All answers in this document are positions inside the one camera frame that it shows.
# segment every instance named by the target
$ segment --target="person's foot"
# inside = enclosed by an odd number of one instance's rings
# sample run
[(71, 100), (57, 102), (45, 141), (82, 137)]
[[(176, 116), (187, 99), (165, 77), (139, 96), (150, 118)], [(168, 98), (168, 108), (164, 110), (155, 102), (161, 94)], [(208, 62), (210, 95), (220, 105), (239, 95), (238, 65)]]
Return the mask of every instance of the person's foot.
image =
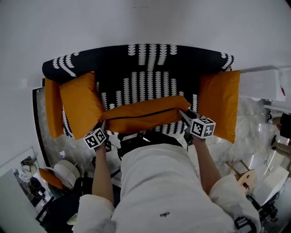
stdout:
[(272, 150), (275, 150), (276, 147), (273, 147), (274, 143), (276, 142), (276, 135), (273, 137), (272, 141), (271, 141), (271, 146), (272, 146)]
[(274, 125), (272, 119), (273, 119), (273, 116), (271, 114), (271, 111), (268, 111), (267, 118), (266, 118), (266, 124), (273, 124)]

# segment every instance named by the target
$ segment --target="stool leg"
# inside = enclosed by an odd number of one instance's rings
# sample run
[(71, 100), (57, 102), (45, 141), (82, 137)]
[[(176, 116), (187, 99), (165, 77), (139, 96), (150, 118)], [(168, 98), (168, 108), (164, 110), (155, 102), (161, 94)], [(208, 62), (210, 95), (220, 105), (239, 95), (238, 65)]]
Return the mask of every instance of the stool leg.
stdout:
[(250, 171), (250, 169), (249, 169), (249, 167), (242, 161), (242, 160), (240, 160), (240, 162), (242, 163), (242, 165), (244, 165), (244, 167), (248, 170), (248, 171)]
[(239, 177), (241, 177), (241, 174), (229, 162), (226, 162), (226, 165), (228, 165)]

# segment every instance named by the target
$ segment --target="white shirt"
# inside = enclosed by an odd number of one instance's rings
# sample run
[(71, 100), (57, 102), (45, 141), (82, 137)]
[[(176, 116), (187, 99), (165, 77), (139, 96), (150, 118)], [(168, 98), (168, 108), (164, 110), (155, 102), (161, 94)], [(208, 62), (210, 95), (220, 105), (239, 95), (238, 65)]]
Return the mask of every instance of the white shirt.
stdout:
[(82, 196), (75, 233), (228, 233), (235, 232), (237, 217), (248, 218), (260, 231), (259, 214), (235, 177), (223, 177), (207, 196), (182, 147), (137, 148), (123, 156), (121, 171), (117, 208), (104, 198)]

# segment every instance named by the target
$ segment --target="gray floor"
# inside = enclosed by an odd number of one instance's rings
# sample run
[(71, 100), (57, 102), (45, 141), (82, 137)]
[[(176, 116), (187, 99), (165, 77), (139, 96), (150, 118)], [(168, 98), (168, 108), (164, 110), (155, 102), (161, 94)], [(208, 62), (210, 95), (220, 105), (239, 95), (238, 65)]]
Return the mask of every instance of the gray floor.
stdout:
[[(37, 105), (41, 136), (49, 162), (55, 164), (61, 159), (60, 152), (65, 151), (64, 159), (72, 163), (78, 162), (77, 168), (81, 175), (88, 172), (88, 175), (92, 177), (94, 169), (91, 160), (94, 157), (94, 151), (89, 150), (82, 139), (76, 141), (65, 135), (57, 139), (50, 137), (46, 122), (44, 89), (37, 93)], [(287, 143), (287, 139), (279, 136), (275, 126), (265, 124), (266, 113), (267, 109), (263, 107), (263, 101), (239, 98), (235, 143), (231, 144), (215, 136), (206, 140), (211, 156), (223, 176), (231, 172), (225, 164), (226, 161), (232, 162), (240, 172), (245, 172), (245, 168), (238, 163), (242, 159), (250, 169), (257, 171), (260, 178), (280, 165), (287, 167), (289, 160), (271, 150), (270, 146), (275, 134), (282, 143)], [(174, 135), (174, 137), (186, 147), (183, 136)], [(110, 136), (110, 140), (115, 146), (120, 146), (116, 135)], [(189, 156), (199, 172), (196, 151), (193, 147), (189, 148)], [(111, 173), (119, 168), (120, 161), (115, 147), (112, 147), (112, 151), (107, 154), (107, 160)], [(119, 185), (120, 179), (121, 174), (115, 177), (113, 183)]]

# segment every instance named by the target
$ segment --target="sleeve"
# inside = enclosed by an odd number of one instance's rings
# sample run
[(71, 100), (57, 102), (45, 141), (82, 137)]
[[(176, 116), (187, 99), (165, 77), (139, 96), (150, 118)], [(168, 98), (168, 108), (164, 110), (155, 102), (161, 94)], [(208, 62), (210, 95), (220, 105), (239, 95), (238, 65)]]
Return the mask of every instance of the sleeve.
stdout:
[(113, 205), (105, 198), (89, 194), (82, 196), (74, 233), (102, 232), (113, 211)]
[(233, 175), (223, 177), (212, 187), (209, 197), (230, 215), (237, 232), (260, 232), (261, 223), (257, 210), (247, 200)]

